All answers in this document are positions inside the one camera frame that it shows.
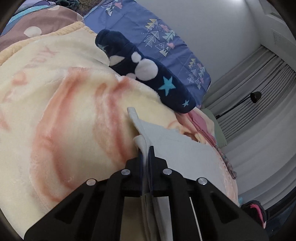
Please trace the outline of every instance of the blue star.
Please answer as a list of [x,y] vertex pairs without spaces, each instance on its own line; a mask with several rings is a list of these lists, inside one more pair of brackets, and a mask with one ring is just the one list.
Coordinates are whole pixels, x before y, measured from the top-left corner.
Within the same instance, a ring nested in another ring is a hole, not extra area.
[[107,47],[108,47],[108,45],[106,45],[106,46],[103,46],[103,45],[100,45],[100,44],[98,44],[97,46],[99,47],[99,49],[103,50],[103,51],[106,53],[106,50],[105,50],[105,48],[107,48]]
[[167,96],[169,91],[172,89],[176,89],[176,86],[172,84],[173,77],[169,80],[166,77],[163,77],[164,85],[159,88],[159,90],[165,90],[165,95]]
[[184,106],[184,108],[185,108],[185,106],[189,105],[188,102],[189,102],[189,100],[185,100],[184,104],[182,104]]

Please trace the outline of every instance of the blue pillowcase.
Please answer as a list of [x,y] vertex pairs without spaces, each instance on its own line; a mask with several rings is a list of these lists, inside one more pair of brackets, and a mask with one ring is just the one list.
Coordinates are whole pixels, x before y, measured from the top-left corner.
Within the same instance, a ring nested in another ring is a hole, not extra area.
[[211,78],[186,43],[155,14],[134,0],[103,0],[84,17],[84,22],[96,33],[102,29],[121,32],[144,56],[167,67],[200,107]]
[[168,68],[144,56],[122,33],[103,29],[95,43],[107,54],[110,68],[155,90],[162,103],[172,110],[188,113],[196,106],[193,96]]

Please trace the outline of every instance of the white curtain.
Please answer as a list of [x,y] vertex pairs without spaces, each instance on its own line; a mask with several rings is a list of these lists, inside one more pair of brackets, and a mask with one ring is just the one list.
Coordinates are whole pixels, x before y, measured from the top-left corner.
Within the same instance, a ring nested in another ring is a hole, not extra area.
[[227,138],[223,148],[237,172],[239,196],[258,200],[265,209],[296,186],[295,72],[261,47],[214,83],[205,106],[217,115],[253,91],[261,100],[247,101],[218,119]]

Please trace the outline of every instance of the bedding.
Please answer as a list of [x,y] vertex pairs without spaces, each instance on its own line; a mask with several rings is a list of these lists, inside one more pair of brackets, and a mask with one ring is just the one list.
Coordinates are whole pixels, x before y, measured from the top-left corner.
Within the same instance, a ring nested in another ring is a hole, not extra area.
[[7,24],[0,37],[0,51],[10,45],[31,37],[49,34],[83,17],[62,6],[53,6],[21,16]]
[[84,20],[96,33],[102,29],[121,32],[143,55],[168,67],[200,107],[211,78],[184,41],[161,19],[133,0],[106,0],[84,16]]
[[[226,167],[222,161],[216,158],[217,152],[212,148],[210,142],[207,141],[208,137],[206,135],[201,135],[202,139],[200,142],[192,141],[192,137],[180,135],[175,130],[165,129],[162,126],[140,120],[135,109],[132,107],[128,108],[128,113],[141,135],[135,138],[135,143],[139,146],[142,153],[144,153],[143,156],[145,156],[145,153],[148,153],[149,146],[152,145],[154,147],[155,156],[165,159],[169,168],[177,170],[188,179],[196,180],[199,177],[205,177],[211,180],[212,184],[227,196],[231,195],[231,189],[223,186],[223,179],[225,178],[223,173],[228,172],[221,172],[221,170],[226,171]],[[184,119],[179,121],[179,123],[188,129],[194,128],[194,122],[191,123],[191,118],[187,119],[187,117],[198,116],[201,118],[199,114],[200,110],[195,108],[187,115],[181,115]],[[207,131],[207,127],[203,128],[203,133]],[[147,203],[146,199],[151,198],[150,193],[145,193],[142,198],[144,199],[143,202]],[[143,218],[146,218],[147,223],[149,223],[150,211],[149,206],[146,206],[143,211]],[[153,210],[161,240],[173,240],[168,197],[153,198]]]
[[[0,207],[13,228],[23,237],[82,182],[109,178],[137,155],[130,106],[141,120],[207,145],[219,163],[220,185],[238,204],[236,181],[206,136],[212,121],[194,108],[204,120],[194,125],[148,86],[120,76],[95,37],[75,22],[0,52]],[[132,200],[125,208],[123,232],[145,240],[141,204]]]
[[15,14],[18,14],[19,12],[22,12],[28,8],[34,7],[34,6],[40,6],[40,5],[48,5],[48,6],[53,6],[55,5],[55,2],[53,1],[41,1],[41,0],[26,0],[25,2],[22,3],[22,5],[17,9]]
[[219,148],[222,148],[224,146],[227,145],[227,141],[226,141],[226,138],[219,126],[219,123],[218,121],[216,120],[215,116],[213,115],[213,113],[207,109],[207,108],[203,108],[203,109],[200,109],[203,113],[205,113],[207,115],[207,117],[209,117],[213,122],[214,122],[214,125],[215,125],[215,138],[216,138],[216,141],[217,141],[217,146]]
[[149,86],[173,111],[188,113],[195,108],[193,96],[180,80],[156,59],[144,56],[122,33],[103,29],[95,43],[108,56],[111,69]]
[[30,7],[22,12],[19,12],[18,14],[14,15],[9,21],[8,21],[8,24],[11,23],[12,21],[14,21],[15,19],[19,18],[19,17],[22,17],[23,15],[26,15],[28,13],[31,13],[31,12],[35,12],[35,11],[38,11],[38,10],[41,10],[41,9],[44,9],[44,8],[48,8],[50,5],[38,5],[38,6],[33,6],[33,7]]

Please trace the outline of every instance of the green pillow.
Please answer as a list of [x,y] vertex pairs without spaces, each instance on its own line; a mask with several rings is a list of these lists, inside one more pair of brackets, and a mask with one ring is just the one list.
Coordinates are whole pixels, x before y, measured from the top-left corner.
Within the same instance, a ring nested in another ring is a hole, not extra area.
[[219,148],[222,148],[222,147],[226,146],[227,145],[226,138],[225,138],[220,126],[219,126],[218,121],[216,120],[215,116],[213,115],[213,113],[207,108],[201,109],[201,111],[203,113],[205,113],[206,116],[208,116],[214,122],[215,138],[217,140],[217,146]]

